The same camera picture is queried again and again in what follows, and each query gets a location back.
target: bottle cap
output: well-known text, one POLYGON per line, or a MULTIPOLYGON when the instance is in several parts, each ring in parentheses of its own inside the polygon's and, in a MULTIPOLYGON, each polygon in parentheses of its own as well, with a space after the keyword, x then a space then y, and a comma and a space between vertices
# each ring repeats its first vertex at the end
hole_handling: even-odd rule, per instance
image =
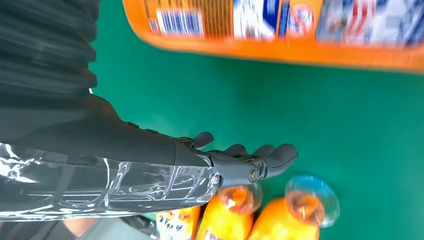
POLYGON ((336 194, 315 176, 294 176, 285 186, 285 197, 293 215, 321 228, 333 226, 340 216, 336 194))
POLYGON ((252 214, 261 206, 262 189, 257 183, 219 189, 221 201, 227 208, 240 214, 252 214))

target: orange detergent bottle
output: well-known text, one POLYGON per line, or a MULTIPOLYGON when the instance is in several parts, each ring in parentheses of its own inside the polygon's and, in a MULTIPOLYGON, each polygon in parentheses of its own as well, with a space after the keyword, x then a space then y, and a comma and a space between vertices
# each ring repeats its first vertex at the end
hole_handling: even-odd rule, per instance
POLYGON ((194 240, 200 217, 200 206, 158 212, 156 225, 159 240, 194 240))
POLYGON ((152 45, 271 62, 424 73, 422 0, 123 0, 152 45))
POLYGON ((258 184, 221 189, 208 203, 197 240, 245 240, 262 202, 258 184))
POLYGON ((332 226, 339 215, 339 200, 327 184, 314 176, 295 176, 285 197, 262 211, 248 240, 318 240, 320 227, 332 226))

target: orange bottle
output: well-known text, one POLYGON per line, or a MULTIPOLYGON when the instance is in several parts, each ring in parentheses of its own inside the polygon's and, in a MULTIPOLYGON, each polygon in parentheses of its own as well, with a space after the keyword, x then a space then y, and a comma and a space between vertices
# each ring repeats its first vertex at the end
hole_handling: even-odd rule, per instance
POLYGON ((158 212, 156 225, 159 240, 194 240, 200 217, 200 206, 158 212))
POLYGON ((221 189, 206 207, 196 240, 245 240, 261 202, 258 184, 221 189))
POLYGON ((339 200, 327 184, 314 176, 295 176, 285 197, 263 209, 248 240, 318 240, 320 227, 332 226, 339 215, 339 200))

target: clear plastic wrap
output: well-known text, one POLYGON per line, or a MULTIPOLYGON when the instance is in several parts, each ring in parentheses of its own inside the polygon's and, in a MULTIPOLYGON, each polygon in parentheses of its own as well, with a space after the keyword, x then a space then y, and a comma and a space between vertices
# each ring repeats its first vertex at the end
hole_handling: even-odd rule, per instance
POLYGON ((207 203, 213 167, 76 156, 0 143, 0 221, 121 217, 207 203))

